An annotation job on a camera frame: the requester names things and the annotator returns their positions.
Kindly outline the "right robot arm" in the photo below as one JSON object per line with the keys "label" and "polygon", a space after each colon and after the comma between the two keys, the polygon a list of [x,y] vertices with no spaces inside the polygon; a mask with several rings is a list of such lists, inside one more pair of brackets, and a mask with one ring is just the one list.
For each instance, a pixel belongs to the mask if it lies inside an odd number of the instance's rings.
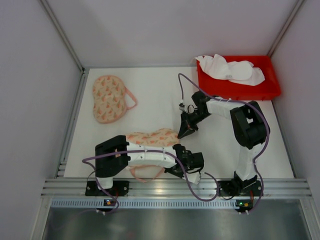
{"label": "right robot arm", "polygon": [[192,112],[186,110],[183,100],[179,103],[181,124],[178,138],[182,139],[196,132],[199,129],[198,123],[210,115],[215,114],[230,120],[235,139],[240,145],[238,165],[232,181],[241,189],[256,183],[256,160],[261,155],[258,150],[265,150],[265,141],[270,135],[270,127],[259,104],[256,101],[209,97],[201,91],[194,93],[192,100],[195,104]]}

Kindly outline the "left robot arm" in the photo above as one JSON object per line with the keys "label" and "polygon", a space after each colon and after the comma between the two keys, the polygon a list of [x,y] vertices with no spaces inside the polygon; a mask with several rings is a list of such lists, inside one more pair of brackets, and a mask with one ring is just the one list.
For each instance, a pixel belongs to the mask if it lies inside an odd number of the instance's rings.
{"label": "left robot arm", "polygon": [[146,142],[144,139],[129,139],[129,136],[118,135],[95,146],[95,155],[110,154],[112,156],[95,160],[95,176],[100,183],[100,189],[111,189],[113,177],[124,169],[129,169],[135,176],[136,169],[160,167],[155,175],[169,173],[191,183],[198,184],[200,171],[205,162],[201,152],[192,153],[179,141],[156,137]]}

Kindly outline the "floral mesh laundry bag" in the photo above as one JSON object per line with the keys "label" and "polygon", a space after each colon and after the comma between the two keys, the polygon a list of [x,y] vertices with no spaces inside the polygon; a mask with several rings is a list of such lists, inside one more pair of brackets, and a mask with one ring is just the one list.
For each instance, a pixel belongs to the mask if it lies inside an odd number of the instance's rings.
{"label": "floral mesh laundry bag", "polygon": [[[126,140],[130,143],[142,145],[142,146],[149,146],[149,147],[172,147],[176,144],[180,143],[178,139],[178,134],[171,128],[161,128],[151,133],[143,133],[143,132],[132,132],[125,135]],[[154,177],[147,176],[147,177],[140,177],[137,176],[136,173],[142,170],[148,169],[158,169],[158,172]],[[158,178],[165,172],[164,167],[156,166],[155,164],[140,164],[134,166],[128,166],[126,168],[130,171],[131,175],[138,181],[142,183],[147,183],[150,179],[151,181]]]}

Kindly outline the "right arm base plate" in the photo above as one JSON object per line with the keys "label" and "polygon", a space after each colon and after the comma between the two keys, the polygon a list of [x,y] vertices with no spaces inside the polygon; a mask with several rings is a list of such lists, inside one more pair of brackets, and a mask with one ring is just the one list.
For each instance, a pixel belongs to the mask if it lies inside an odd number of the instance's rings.
{"label": "right arm base plate", "polygon": [[232,180],[220,180],[218,181],[219,196],[224,198],[229,197],[257,197],[262,191],[262,185],[260,181],[244,182]]}

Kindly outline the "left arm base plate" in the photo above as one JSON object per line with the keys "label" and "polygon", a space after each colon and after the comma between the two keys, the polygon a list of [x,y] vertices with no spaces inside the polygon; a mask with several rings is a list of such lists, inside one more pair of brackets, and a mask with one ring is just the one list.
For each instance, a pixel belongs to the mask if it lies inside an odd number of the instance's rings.
{"label": "left arm base plate", "polygon": [[[127,180],[116,180],[113,182],[113,186],[110,189],[106,189],[110,195],[114,197],[124,197],[129,192],[130,182]],[[96,181],[88,181],[86,183],[85,196],[87,197],[101,197],[106,194],[98,188]]]}

